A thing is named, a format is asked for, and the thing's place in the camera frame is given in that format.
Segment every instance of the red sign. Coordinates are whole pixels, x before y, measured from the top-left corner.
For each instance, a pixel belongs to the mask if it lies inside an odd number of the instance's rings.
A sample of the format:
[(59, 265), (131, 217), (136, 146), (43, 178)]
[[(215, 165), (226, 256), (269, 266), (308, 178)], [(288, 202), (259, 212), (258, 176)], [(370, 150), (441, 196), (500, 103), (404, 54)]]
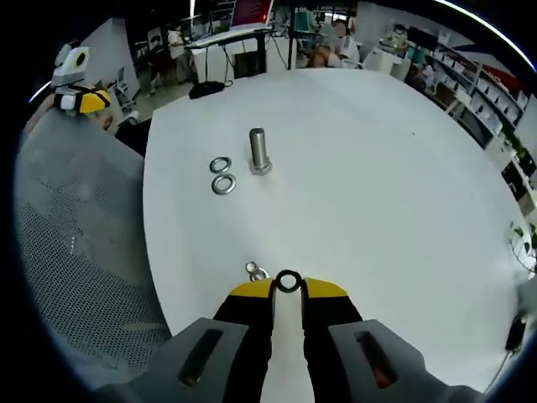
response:
[(232, 27), (266, 23), (271, 3), (272, 0), (236, 0)]

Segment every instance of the white round table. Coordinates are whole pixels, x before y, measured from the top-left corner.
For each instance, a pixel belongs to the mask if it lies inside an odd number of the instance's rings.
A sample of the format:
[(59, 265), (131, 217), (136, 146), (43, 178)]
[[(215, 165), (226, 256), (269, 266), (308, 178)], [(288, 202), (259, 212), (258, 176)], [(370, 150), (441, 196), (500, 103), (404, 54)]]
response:
[[(248, 168), (257, 126), (274, 164), (266, 176)], [(237, 178), (226, 196), (211, 191), (218, 156)], [(446, 383), (483, 390), (503, 358), (522, 270), (508, 227), (524, 219), (470, 135), (390, 76), (289, 71), (160, 108), (143, 214), (172, 334), (212, 317), (254, 260), (337, 283)], [(300, 300), (278, 297), (276, 311), (263, 401), (312, 401)]]

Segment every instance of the gray mesh panel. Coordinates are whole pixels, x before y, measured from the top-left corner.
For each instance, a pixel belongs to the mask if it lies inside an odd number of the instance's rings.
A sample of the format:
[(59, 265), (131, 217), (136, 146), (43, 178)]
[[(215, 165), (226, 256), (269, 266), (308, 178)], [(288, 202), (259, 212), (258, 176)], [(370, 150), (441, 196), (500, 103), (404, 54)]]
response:
[(15, 217), (34, 300), (88, 385), (147, 368), (169, 330), (142, 216), (143, 159), (86, 118), (47, 113), (18, 157)]

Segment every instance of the white robot part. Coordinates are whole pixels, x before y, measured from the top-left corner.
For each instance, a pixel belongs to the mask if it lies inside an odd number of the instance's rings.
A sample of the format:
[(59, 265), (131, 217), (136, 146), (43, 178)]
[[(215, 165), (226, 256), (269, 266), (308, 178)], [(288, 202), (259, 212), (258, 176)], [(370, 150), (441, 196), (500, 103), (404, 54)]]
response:
[(56, 68), (50, 81), (52, 88), (74, 84), (84, 78), (90, 48), (81, 46), (68, 51), (69, 48), (69, 45), (64, 46), (56, 57)]

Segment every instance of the metal washer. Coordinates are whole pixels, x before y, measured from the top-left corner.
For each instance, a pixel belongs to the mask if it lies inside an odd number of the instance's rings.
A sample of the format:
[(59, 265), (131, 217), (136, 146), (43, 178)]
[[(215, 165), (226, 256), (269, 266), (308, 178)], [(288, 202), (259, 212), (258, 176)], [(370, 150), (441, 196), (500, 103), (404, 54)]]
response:
[[(229, 186), (222, 189), (218, 187), (218, 184), (224, 180), (229, 181)], [(219, 175), (211, 183), (212, 191), (217, 195), (228, 195), (235, 189), (235, 186), (237, 186), (237, 179), (232, 174)]]
[[(218, 169), (216, 165), (220, 162), (225, 162), (226, 164), (221, 168)], [(213, 174), (225, 174), (229, 171), (229, 169), (232, 167), (232, 159), (229, 157), (216, 157), (211, 163), (209, 164), (209, 170)]]

